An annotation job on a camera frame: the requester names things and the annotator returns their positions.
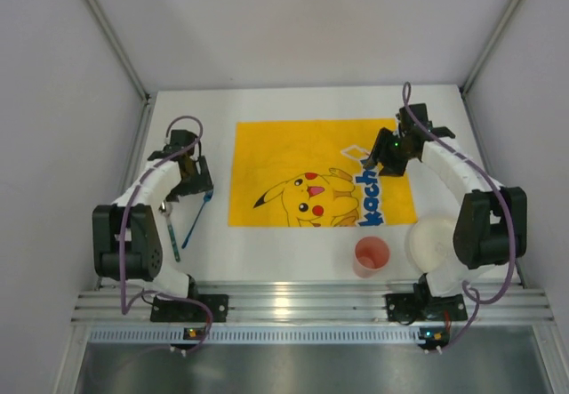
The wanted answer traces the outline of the blue plastic fork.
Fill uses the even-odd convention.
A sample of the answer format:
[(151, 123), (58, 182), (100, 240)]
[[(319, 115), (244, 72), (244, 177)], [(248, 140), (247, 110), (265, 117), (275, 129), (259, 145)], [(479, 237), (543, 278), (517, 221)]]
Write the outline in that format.
[(196, 228), (196, 225), (197, 225), (197, 223), (198, 223), (198, 221), (199, 221), (199, 219), (200, 219), (200, 216), (201, 216), (201, 214), (202, 214), (202, 212), (203, 212), (205, 206), (212, 200), (213, 192), (214, 192), (214, 190), (213, 190), (213, 189), (210, 189), (210, 190), (208, 190), (208, 191), (206, 191), (206, 192), (204, 193), (203, 202), (202, 202), (202, 204), (201, 204), (201, 206), (200, 206), (200, 208), (199, 208), (199, 210), (198, 210), (198, 212), (197, 212), (197, 214), (196, 214), (195, 219), (194, 219), (193, 222), (192, 222), (192, 225), (190, 226), (190, 229), (189, 229), (189, 231), (188, 231), (188, 234), (185, 236), (184, 241), (182, 242), (182, 248), (183, 248), (183, 249), (185, 249), (185, 248), (188, 247), (188, 244), (189, 244), (189, 241), (190, 241), (190, 239), (191, 239), (191, 236), (192, 236), (192, 234), (193, 234), (193, 232), (194, 232), (194, 230), (195, 230), (195, 228)]

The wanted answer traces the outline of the yellow Pikachu cloth placemat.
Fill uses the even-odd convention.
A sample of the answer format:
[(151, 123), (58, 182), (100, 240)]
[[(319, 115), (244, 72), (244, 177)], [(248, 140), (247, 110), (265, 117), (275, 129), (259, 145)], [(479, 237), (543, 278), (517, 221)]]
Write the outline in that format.
[(392, 119), (242, 122), (236, 126), (228, 223), (340, 228), (414, 224), (407, 176), (365, 168)]

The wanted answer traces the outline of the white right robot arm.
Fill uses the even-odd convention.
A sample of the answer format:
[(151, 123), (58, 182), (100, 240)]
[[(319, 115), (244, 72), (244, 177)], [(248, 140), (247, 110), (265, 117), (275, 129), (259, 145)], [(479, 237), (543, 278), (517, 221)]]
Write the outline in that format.
[(397, 114), (397, 129), (379, 131), (370, 157), (381, 177), (401, 177), (410, 161), (427, 166), (453, 193), (460, 210), (453, 231), (453, 250), (420, 285), (431, 297), (464, 292), (473, 299), (471, 282), (503, 266), (500, 290), (485, 303), (497, 302), (511, 284), (517, 258), (526, 251), (527, 195), (488, 175), (460, 149), (454, 133), (435, 127), (425, 104), (406, 103)]

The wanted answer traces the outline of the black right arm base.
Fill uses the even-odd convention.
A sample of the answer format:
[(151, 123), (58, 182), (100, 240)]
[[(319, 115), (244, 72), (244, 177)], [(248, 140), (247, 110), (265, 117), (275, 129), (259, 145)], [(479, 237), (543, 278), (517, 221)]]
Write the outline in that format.
[(413, 284), (411, 293), (389, 293), (385, 296), (389, 322), (411, 325), (415, 322), (466, 321), (468, 313), (461, 294), (434, 296), (430, 291), (426, 275)]

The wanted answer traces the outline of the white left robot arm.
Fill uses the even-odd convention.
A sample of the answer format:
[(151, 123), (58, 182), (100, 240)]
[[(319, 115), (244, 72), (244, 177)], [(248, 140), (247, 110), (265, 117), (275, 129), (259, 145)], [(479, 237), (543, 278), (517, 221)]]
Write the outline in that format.
[(359, 120), (243, 122), (220, 142), (169, 129), (94, 209), (95, 271), (177, 297), (205, 281), (349, 277), (360, 238), (415, 218), (403, 181), (363, 167), (358, 142), (374, 135)]

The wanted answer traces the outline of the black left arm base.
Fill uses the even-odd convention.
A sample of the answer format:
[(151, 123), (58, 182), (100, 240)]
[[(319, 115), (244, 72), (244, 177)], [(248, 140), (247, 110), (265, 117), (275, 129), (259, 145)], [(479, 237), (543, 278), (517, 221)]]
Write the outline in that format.
[[(213, 323), (225, 323), (228, 315), (226, 294), (199, 294), (196, 299), (212, 313)], [(160, 296), (152, 302), (150, 321), (153, 323), (205, 323), (210, 321), (205, 309), (182, 300), (165, 299)]]

